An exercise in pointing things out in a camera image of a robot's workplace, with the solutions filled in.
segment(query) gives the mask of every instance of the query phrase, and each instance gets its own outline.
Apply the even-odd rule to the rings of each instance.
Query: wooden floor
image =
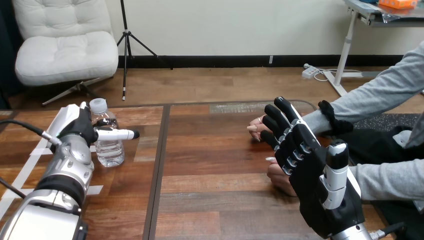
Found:
[[[381,71],[385,67],[360,67],[363,71]],[[112,107],[196,102],[228,102],[246,100],[271,100],[277,96],[301,99],[315,105],[321,100],[329,102],[339,96],[328,82],[301,77],[300,67],[254,68],[176,68],[129,69],[126,101],[122,101],[123,70],[118,69],[113,78],[92,85],[98,95],[106,98]],[[371,79],[343,79],[347,91],[358,88]],[[10,98],[15,109],[38,109],[41,103],[67,88],[66,85],[35,87],[24,94]],[[90,98],[73,93],[47,109],[57,109],[68,104],[79,104]],[[424,97],[417,95],[390,111],[391,113],[422,113]]]

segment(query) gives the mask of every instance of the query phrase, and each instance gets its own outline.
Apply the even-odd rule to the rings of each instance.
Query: robotic hand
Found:
[[[136,139],[140,134],[93,128],[85,102],[60,109],[47,131],[37,129],[49,141],[54,157],[34,191],[27,196],[20,192],[24,199],[3,226],[0,240],[85,240],[88,225],[81,211],[94,171],[90,145],[97,140]]]
[[[260,137],[274,149],[278,165],[289,176],[306,223],[323,239],[384,237],[384,232],[371,237],[363,224],[361,190],[348,168],[347,144],[335,141],[321,147],[290,102],[277,97],[274,104],[279,109],[267,105],[262,119],[272,133],[263,131]]]

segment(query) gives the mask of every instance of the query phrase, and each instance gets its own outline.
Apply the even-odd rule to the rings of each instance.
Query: white cap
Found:
[[[90,109],[93,114],[102,114],[108,110],[106,99],[96,98],[90,101]]]

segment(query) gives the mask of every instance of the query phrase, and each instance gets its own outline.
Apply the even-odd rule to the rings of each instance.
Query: power strip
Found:
[[[314,66],[310,66],[302,72],[302,77],[307,78],[307,79],[311,79],[317,73],[318,73],[318,69]]]

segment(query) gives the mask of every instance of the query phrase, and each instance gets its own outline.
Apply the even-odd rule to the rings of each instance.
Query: wooden table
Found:
[[[152,176],[161,127],[163,107],[112,108],[122,128],[140,131],[138,140],[124,141],[125,160],[118,167],[103,167],[95,152],[94,173],[91,186],[103,186],[100,193],[87,197],[83,219],[88,223],[88,240],[135,240],[142,239],[147,219]],[[19,112],[14,119],[47,129],[58,111]],[[9,124],[0,134],[0,176],[13,183],[40,137],[18,125]],[[36,155],[33,170],[18,189],[33,189],[52,159],[51,154]],[[5,188],[0,185],[0,194]],[[2,198],[1,205],[7,198]],[[19,206],[16,198],[2,218],[1,225]]]
[[[310,105],[296,101],[303,114]],[[318,240],[299,213],[299,201],[274,189],[266,176],[273,151],[252,141],[248,122],[266,103],[166,104],[113,108],[122,128],[139,140],[125,141],[125,161],[102,167],[92,154],[92,186],[102,186],[83,206],[89,240]],[[57,111],[18,112],[14,118],[46,129]],[[0,176],[9,183],[40,137],[15,125],[0,133]],[[19,189],[33,189],[51,154],[38,156]],[[5,188],[0,186],[0,193]],[[12,199],[2,225],[17,208]],[[364,205],[368,230],[384,226]]]

